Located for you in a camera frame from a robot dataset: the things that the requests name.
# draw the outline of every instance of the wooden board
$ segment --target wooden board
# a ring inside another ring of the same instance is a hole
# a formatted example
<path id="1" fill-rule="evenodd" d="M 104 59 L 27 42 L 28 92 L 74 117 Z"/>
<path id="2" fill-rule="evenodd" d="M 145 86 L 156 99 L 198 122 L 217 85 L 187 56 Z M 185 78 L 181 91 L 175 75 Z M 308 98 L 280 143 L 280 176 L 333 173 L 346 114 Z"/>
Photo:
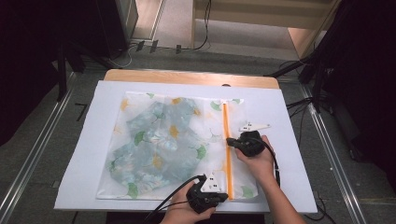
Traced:
<path id="1" fill-rule="evenodd" d="M 273 77 L 249 77 L 232 74 L 193 73 L 158 70 L 121 70 L 107 71 L 105 80 L 133 81 L 175 84 L 196 84 L 221 86 L 229 84 L 235 87 L 279 89 L 277 80 Z"/>
<path id="2" fill-rule="evenodd" d="M 209 19 L 288 27 L 297 54 L 303 58 L 312 49 L 320 32 L 332 23 L 332 15 L 340 2 L 341 0 L 213 0 Z M 205 17 L 206 6 L 206 0 L 194 0 L 192 31 L 195 19 L 202 20 Z"/>

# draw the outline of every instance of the white table surface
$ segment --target white table surface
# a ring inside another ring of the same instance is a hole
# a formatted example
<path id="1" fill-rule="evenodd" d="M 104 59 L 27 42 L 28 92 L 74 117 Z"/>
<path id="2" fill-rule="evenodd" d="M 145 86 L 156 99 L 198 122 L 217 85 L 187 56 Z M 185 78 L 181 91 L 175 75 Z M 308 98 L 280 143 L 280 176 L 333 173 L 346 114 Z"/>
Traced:
<path id="1" fill-rule="evenodd" d="M 161 201 L 155 200 L 96 199 L 120 101 L 126 91 L 245 99 L 250 122 L 271 124 L 271 128 L 260 130 L 260 133 L 268 136 L 275 149 L 282 190 L 298 212 L 317 212 L 281 90 L 118 81 L 99 81 L 97 85 L 78 144 L 59 187 L 55 209 L 149 211 L 160 204 Z M 268 211 L 262 191 L 254 199 L 227 201 L 217 207 L 217 212 L 223 213 Z"/>

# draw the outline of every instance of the gray carpet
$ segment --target gray carpet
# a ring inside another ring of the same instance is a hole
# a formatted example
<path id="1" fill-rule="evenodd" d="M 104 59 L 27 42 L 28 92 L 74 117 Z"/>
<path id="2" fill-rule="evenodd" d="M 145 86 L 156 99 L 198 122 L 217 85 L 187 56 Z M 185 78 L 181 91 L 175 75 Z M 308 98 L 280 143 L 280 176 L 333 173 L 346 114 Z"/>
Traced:
<path id="1" fill-rule="evenodd" d="M 248 76 L 271 74 L 284 62 L 276 59 L 255 58 L 216 54 L 205 51 L 183 51 L 175 54 L 170 49 L 158 49 L 150 54 L 148 48 L 130 51 L 131 63 L 124 69 L 163 69 L 180 71 L 202 71 Z M 63 178 L 64 171 L 73 154 L 85 119 L 85 114 L 77 121 L 81 106 L 92 100 L 98 80 L 103 79 L 106 69 L 100 64 L 84 58 L 87 65 L 84 74 L 78 74 L 76 87 L 70 101 L 54 130 L 47 147 L 21 196 L 8 223 L 71 223 L 74 212 L 53 210 L 57 189 L 54 181 Z M 128 55 L 121 56 L 117 63 L 127 64 Z M 297 74 L 290 72 L 288 78 L 280 78 L 280 88 L 286 103 L 303 99 Z M 15 136 L 0 147 L 0 196 L 4 194 L 20 170 L 25 158 L 37 139 L 51 110 L 55 106 L 57 87 L 55 87 L 22 124 Z M 358 163 L 350 159 L 347 144 L 339 131 L 336 120 L 327 112 L 322 115 L 331 135 L 338 155 L 344 165 L 350 182 L 359 199 L 369 223 L 391 223 L 396 220 L 395 193 L 390 188 L 384 173 L 371 163 Z M 300 137 L 302 113 L 291 119 L 296 138 Z M 352 223 L 341 191 L 335 181 L 331 166 L 319 139 L 318 132 L 308 112 L 304 114 L 301 133 L 301 153 L 313 191 L 317 192 L 326 204 L 328 214 L 336 223 Z M 272 223 L 266 214 L 266 223 Z M 105 223 L 105 212 L 80 212 L 76 223 Z M 307 219 L 308 223 L 317 223 Z M 331 223 L 324 218 L 318 223 Z"/>

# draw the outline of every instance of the dark curtain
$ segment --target dark curtain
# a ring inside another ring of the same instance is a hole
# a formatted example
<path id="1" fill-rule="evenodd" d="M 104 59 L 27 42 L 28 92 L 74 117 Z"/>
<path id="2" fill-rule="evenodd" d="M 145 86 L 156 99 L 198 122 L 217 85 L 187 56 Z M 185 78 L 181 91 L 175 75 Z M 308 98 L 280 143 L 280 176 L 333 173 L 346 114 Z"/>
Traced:
<path id="1" fill-rule="evenodd" d="M 0 0 L 0 146 L 57 83 L 56 3 Z"/>
<path id="2" fill-rule="evenodd" d="M 396 1 L 342 1 L 300 80 L 314 77 L 314 94 L 335 99 L 334 114 L 355 155 L 383 169 L 396 191 L 395 11 Z M 320 66 L 332 71 L 318 73 Z"/>

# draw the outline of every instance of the metal rail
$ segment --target metal rail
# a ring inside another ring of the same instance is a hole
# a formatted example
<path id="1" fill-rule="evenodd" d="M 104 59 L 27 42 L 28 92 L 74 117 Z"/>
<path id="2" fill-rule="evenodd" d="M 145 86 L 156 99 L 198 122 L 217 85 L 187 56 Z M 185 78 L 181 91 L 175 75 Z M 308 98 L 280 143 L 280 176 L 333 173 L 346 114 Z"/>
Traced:
<path id="1" fill-rule="evenodd" d="M 311 97 L 312 93 L 310 88 L 307 85 L 303 85 L 302 87 L 303 87 L 304 98 Z M 334 148 L 334 145 L 332 144 L 332 139 L 330 138 L 327 132 L 326 126 L 324 125 L 321 115 L 317 113 L 317 110 L 312 106 L 312 104 L 309 105 L 309 111 L 311 113 L 315 126 L 317 127 L 320 140 L 324 146 L 330 165 L 332 166 L 335 179 L 341 190 L 344 201 L 346 203 L 346 207 L 349 211 L 353 223 L 356 224 L 367 223 L 366 218 L 364 217 L 364 214 L 361 211 L 359 200 L 356 197 L 355 191 L 353 190 L 351 184 L 349 183 L 347 174 L 344 171 L 340 159 L 337 156 L 337 152 Z"/>
<path id="2" fill-rule="evenodd" d="M 26 188 L 26 185 L 30 177 L 32 176 L 32 173 L 35 170 L 35 167 L 38 164 L 38 161 L 40 160 L 40 157 L 43 154 L 48 141 L 50 140 L 52 132 L 55 129 L 59 118 L 61 117 L 65 107 L 67 106 L 70 95 L 74 89 L 75 80 L 76 74 L 71 73 L 67 81 L 67 86 L 69 87 L 68 92 L 66 93 L 62 101 L 58 102 L 53 108 L 51 114 L 49 115 L 49 119 L 44 125 L 44 128 L 42 129 L 40 135 L 36 139 L 35 144 L 33 145 L 29 155 L 27 156 L 22 168 L 18 172 L 17 177 L 15 177 L 14 181 L 8 188 L 6 197 L 2 201 L 0 206 L 0 223 L 8 223 L 9 218 L 11 217 L 18 200 L 23 194 L 23 191 Z"/>

